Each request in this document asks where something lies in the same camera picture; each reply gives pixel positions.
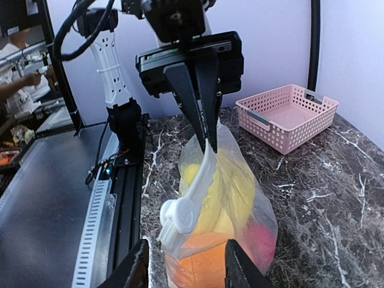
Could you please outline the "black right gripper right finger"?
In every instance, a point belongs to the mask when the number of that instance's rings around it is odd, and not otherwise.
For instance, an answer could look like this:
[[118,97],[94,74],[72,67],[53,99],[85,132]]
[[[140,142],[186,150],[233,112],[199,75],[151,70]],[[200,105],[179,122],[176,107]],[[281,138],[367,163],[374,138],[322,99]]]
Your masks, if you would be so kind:
[[234,239],[229,239],[226,243],[225,263],[225,287],[274,287]]

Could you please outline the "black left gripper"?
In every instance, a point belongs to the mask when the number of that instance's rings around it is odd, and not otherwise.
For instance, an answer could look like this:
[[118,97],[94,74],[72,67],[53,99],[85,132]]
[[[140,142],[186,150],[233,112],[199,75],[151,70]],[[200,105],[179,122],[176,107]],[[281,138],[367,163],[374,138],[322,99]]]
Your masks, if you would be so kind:
[[[244,57],[237,32],[208,34],[205,13],[214,4],[215,1],[143,1],[145,19],[164,45],[138,54],[136,68],[149,95],[174,93],[199,143],[205,144],[207,139],[217,153],[218,88],[223,94],[241,89]],[[195,63],[203,121],[187,67]]]

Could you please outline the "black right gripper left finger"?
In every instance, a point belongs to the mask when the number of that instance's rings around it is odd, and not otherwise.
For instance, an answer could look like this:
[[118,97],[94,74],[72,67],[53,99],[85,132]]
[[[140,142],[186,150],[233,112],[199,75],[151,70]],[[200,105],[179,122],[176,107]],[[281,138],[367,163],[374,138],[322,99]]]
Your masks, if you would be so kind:
[[149,243],[140,239],[101,288],[149,287]]

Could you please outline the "clear zip top bag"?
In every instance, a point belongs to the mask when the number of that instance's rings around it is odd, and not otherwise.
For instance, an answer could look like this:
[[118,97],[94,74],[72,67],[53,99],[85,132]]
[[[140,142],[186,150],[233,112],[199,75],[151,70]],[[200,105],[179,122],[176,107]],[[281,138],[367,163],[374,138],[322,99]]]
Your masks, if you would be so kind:
[[274,259],[278,225],[240,148],[223,124],[217,150],[196,137],[179,158],[178,196],[160,209],[158,241],[170,287],[224,287],[226,243],[238,242],[264,274]]

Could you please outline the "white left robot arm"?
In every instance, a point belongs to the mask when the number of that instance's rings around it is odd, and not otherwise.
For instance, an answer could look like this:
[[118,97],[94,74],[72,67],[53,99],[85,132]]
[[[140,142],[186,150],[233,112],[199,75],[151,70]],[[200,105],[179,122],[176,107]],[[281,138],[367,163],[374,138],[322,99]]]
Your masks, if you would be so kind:
[[108,124],[122,150],[137,149],[141,108],[128,91],[116,52],[118,14],[146,19],[159,47],[136,56],[136,69],[148,94],[172,93],[194,129],[202,149],[217,148],[218,114],[223,95],[238,92],[244,72],[237,32],[212,34],[206,10],[213,1],[94,2],[77,20],[80,34],[100,34],[91,44],[103,80]]

